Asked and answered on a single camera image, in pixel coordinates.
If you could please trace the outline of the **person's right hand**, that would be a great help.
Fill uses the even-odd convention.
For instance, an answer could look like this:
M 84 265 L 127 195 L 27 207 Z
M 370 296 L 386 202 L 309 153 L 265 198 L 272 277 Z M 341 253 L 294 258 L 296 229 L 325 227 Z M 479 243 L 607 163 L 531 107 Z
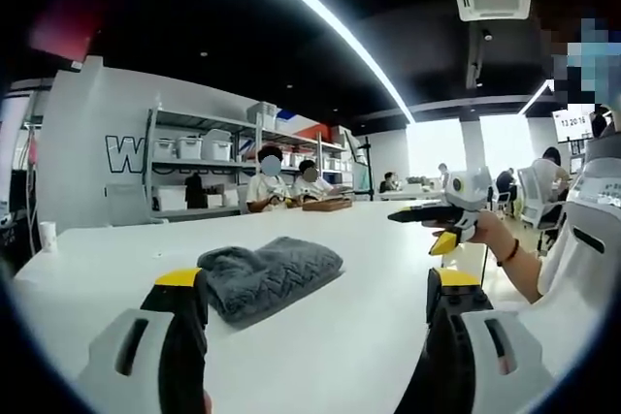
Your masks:
M 520 248 L 519 241 L 510 233 L 503 221 L 487 210 L 477 215 L 474 233 L 468 242 L 486 245 L 500 263 L 511 261 Z

